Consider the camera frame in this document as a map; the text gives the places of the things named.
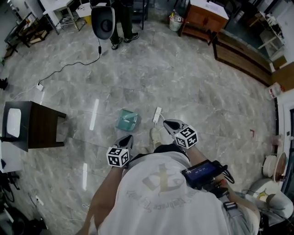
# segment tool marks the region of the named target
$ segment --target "black pants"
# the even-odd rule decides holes
[[[115,11],[115,28],[113,35],[111,36],[110,40],[112,44],[119,43],[119,34],[118,29],[116,27],[118,21],[120,20],[121,26],[124,32],[124,38],[130,39],[132,37],[132,15],[133,15],[133,7],[126,7],[120,3],[120,1],[115,1],[111,7],[114,8]]]
[[[157,147],[153,153],[161,153],[161,152],[179,152],[179,153],[184,154],[187,157],[186,153],[179,146],[177,146],[175,144],[161,145],[161,146]],[[143,157],[145,155],[148,155],[148,154],[139,153],[130,162],[132,162],[133,160],[136,160],[140,157]]]

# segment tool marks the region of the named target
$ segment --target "fiducial marker cube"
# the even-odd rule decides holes
[[[198,134],[192,126],[188,126],[175,134],[175,140],[178,146],[189,149],[198,142]]]
[[[129,150],[116,147],[109,147],[106,153],[109,166],[123,167],[129,160]]]

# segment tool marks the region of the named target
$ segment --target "chair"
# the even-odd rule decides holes
[[[29,47],[29,45],[26,42],[26,37],[20,35],[20,31],[22,30],[22,28],[27,24],[27,22],[24,20],[22,20],[20,22],[20,24],[18,24],[17,26],[15,26],[7,35],[7,37],[4,39],[4,41],[10,46],[10,48],[12,48],[12,50],[14,50],[15,52],[18,52],[16,50],[17,44],[19,43],[19,41],[21,41],[23,44],[25,44],[27,47]]]
[[[135,0],[133,9],[134,9],[133,20],[142,21],[142,30],[143,30],[144,21],[148,19],[149,0]]]
[[[179,0],[175,0],[174,9],[175,9],[176,5],[178,4],[178,1]]]
[[[222,6],[225,9],[225,11],[229,17],[229,20],[227,21],[227,23],[224,27],[224,28],[226,28],[227,25],[229,24],[231,18],[234,17],[236,14],[236,11],[237,11],[236,3],[233,0],[212,0],[212,2],[216,3],[217,5]]]

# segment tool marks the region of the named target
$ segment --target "white power strip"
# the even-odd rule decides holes
[[[157,122],[158,122],[158,120],[159,120],[159,115],[160,115],[160,113],[161,113],[161,110],[162,110],[161,107],[157,107],[157,108],[156,108],[156,111],[155,111],[155,114],[154,114],[154,117],[153,117],[153,122],[154,122],[154,123],[157,123]]]

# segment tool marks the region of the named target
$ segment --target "screen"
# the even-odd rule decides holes
[[[197,180],[202,176],[210,174],[214,170],[215,170],[215,167],[211,163],[207,162],[207,163],[191,170],[190,173],[188,174],[188,177],[191,180]]]

